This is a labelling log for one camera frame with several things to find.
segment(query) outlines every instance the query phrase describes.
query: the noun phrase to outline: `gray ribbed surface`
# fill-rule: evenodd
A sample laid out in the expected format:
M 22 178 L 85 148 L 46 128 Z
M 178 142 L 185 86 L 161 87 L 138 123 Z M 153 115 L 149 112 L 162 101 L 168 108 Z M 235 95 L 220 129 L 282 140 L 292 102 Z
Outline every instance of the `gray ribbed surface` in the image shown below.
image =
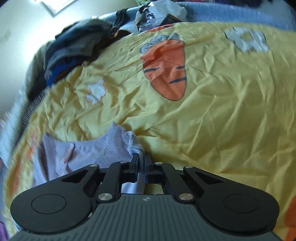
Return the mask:
M 12 241 L 279 241 L 272 232 L 256 237 L 235 237 L 208 225 L 191 205 L 177 203 L 169 195 L 130 195 L 101 204 L 81 226 L 56 235 L 25 231 Z

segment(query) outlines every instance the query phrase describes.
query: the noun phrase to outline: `round pad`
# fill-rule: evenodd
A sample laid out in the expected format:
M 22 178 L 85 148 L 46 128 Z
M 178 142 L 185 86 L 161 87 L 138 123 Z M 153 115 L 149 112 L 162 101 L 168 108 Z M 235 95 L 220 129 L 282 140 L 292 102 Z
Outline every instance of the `round pad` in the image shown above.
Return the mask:
M 13 220 L 20 229 L 36 234 L 59 233 L 79 225 L 92 207 L 77 185 L 54 180 L 21 193 L 11 204 Z
M 259 202 L 252 196 L 235 194 L 225 198 L 224 205 L 235 213 L 251 213 L 258 208 Z
M 66 199 L 56 194 L 45 194 L 35 198 L 32 208 L 42 214 L 53 214 L 61 211 L 66 206 Z
M 209 185 L 199 209 L 214 226 L 244 235 L 272 230 L 279 214 L 279 205 L 271 195 L 236 183 Z

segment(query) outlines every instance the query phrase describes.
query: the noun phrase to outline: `white wall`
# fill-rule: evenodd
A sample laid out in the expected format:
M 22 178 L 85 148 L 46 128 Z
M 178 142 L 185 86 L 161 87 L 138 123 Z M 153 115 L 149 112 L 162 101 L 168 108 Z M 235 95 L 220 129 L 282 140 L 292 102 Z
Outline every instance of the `white wall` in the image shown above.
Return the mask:
M 135 0 L 77 0 L 52 17 L 33 0 L 9 0 L 0 8 L 0 117 L 12 106 L 38 48 L 75 21 L 136 6 Z

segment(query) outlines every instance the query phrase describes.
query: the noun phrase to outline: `lace fabric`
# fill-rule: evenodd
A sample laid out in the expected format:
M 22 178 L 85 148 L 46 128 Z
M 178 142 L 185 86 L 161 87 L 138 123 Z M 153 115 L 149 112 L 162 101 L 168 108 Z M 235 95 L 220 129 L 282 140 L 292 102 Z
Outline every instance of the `lace fabric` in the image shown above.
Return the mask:
M 61 142 L 48 133 L 33 157 L 35 185 L 43 184 L 55 178 L 95 163 L 100 168 L 108 168 L 118 161 L 131 161 L 138 154 L 143 163 L 144 148 L 132 131 L 113 123 L 107 133 L 96 140 Z M 144 176 L 139 174 L 138 182 L 122 185 L 122 193 L 143 194 Z

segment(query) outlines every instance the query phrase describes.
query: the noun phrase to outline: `yellow bedsheet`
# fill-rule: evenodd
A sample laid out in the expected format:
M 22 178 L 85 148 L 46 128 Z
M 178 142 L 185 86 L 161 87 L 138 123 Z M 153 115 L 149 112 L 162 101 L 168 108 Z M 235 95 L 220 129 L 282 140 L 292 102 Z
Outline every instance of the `yellow bedsheet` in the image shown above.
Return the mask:
M 260 31 L 266 52 L 243 53 L 225 31 Z M 154 161 L 196 166 L 262 189 L 280 205 L 275 233 L 296 238 L 296 33 L 239 23 L 179 23 L 127 36 L 54 86 L 11 159 L 5 216 L 33 182 L 42 134 L 90 140 L 112 122 Z

